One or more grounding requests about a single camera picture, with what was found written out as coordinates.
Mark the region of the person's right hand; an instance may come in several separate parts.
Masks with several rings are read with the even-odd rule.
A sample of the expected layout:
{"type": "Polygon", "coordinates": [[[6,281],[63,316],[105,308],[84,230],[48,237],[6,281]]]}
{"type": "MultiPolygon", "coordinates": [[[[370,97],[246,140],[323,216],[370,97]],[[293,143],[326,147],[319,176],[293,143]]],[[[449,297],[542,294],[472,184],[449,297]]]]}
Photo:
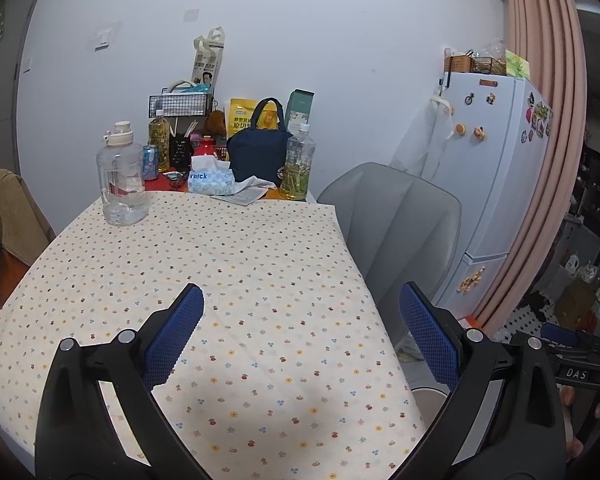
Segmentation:
{"type": "Polygon", "coordinates": [[[600,394],[560,386],[559,399],[564,408],[566,457],[575,460],[600,435],[600,394]]]}

